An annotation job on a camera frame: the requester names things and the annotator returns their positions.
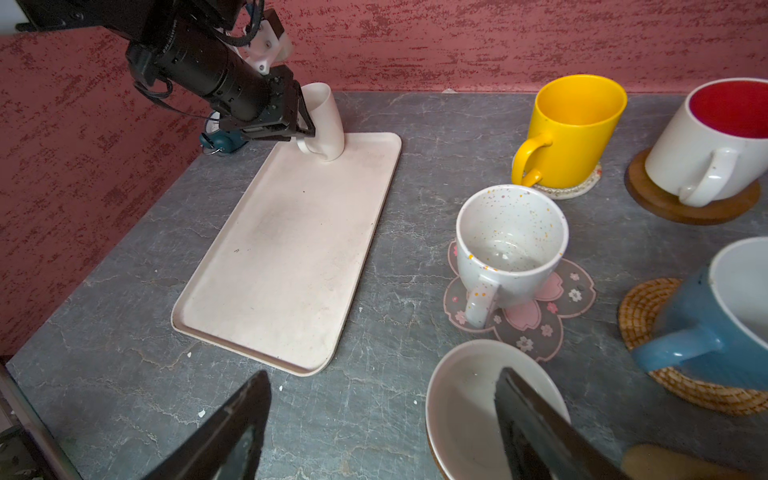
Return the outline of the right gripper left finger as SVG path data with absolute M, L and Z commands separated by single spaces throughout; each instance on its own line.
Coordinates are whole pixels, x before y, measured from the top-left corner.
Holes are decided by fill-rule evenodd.
M 254 479 L 272 400 L 268 373 L 248 379 L 148 479 Z

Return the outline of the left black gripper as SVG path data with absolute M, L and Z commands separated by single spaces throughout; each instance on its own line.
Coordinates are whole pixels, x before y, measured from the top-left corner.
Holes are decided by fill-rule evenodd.
M 136 90 L 161 108 L 178 111 L 166 102 L 178 85 L 219 112 L 223 130 L 237 130 L 248 140 L 290 141 L 316 134 L 301 86 L 288 67 L 272 67 L 263 76 L 186 19 L 175 21 L 162 46 L 130 42 L 126 57 Z

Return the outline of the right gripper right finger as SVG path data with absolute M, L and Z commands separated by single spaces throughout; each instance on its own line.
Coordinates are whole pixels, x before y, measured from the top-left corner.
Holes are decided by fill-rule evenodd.
M 501 370 L 494 406 L 515 479 L 626 479 L 512 368 Z

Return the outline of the brown paw coaster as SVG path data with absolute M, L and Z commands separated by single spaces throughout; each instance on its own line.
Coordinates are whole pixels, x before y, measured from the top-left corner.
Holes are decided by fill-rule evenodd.
M 632 479 L 756 479 L 754 474 L 652 444 L 631 447 L 622 458 L 621 470 Z

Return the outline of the pink flower coaster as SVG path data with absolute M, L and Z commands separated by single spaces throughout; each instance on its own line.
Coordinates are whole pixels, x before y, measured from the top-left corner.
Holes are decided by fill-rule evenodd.
M 489 334 L 512 345 L 537 362 L 553 359 L 562 347 L 563 321 L 585 314 L 597 298 L 595 282 L 578 264 L 563 259 L 534 300 L 493 312 L 484 327 L 473 327 L 465 316 L 467 290 L 456 277 L 443 297 L 448 320 L 475 335 Z

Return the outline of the beige serving tray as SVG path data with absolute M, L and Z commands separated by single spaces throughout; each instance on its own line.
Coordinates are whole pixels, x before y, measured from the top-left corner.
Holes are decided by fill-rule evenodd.
M 401 138 L 349 133 L 326 162 L 276 145 L 176 301 L 185 335 L 308 377 L 337 349 Z

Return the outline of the tan woven round coaster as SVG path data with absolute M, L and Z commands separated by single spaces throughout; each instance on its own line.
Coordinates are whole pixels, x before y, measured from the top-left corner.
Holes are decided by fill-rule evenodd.
M 630 290 L 618 309 L 618 326 L 627 349 L 645 345 L 652 339 L 661 308 L 682 284 L 678 278 L 658 278 Z M 748 416 L 767 411 L 767 392 L 695 380 L 678 369 L 667 367 L 649 376 L 693 405 L 730 416 Z

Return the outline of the light blue floral mug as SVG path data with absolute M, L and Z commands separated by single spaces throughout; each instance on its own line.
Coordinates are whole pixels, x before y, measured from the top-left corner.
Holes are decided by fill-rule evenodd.
M 632 350 L 646 372 L 673 367 L 695 380 L 767 389 L 767 239 L 720 250 L 665 302 L 649 342 Z

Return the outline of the white woven round coaster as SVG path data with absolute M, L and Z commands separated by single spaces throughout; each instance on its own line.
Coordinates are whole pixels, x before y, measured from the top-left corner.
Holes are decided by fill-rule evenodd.
M 573 199 L 582 196 L 594 188 L 601 180 L 603 175 L 602 165 L 597 163 L 590 175 L 584 179 L 578 185 L 569 186 L 568 188 L 554 188 L 551 186 L 543 185 L 541 181 L 531 185 L 531 188 L 546 195 L 548 198 L 555 201 Z

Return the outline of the yellow mug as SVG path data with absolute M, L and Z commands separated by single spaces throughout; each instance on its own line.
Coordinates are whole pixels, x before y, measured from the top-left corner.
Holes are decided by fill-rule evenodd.
M 590 74 L 562 77 L 536 95 L 528 136 L 514 155 L 511 182 L 531 187 L 578 185 L 602 155 L 628 104 L 616 81 Z

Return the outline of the dark brown round coaster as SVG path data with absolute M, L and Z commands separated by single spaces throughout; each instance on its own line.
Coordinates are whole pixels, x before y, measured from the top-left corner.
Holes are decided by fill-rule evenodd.
M 700 208 L 686 206 L 650 179 L 645 171 L 649 152 L 650 148 L 645 149 L 632 159 L 626 169 L 624 183 L 636 203 L 658 217 L 682 224 L 719 225 L 742 216 L 760 199 L 760 184 L 755 180 L 733 197 L 713 201 Z

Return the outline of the white mug red inside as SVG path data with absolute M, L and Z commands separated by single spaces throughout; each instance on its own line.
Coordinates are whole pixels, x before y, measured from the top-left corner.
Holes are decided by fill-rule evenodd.
M 650 150 L 645 171 L 695 208 L 758 180 L 767 172 L 767 81 L 728 78 L 697 87 Z

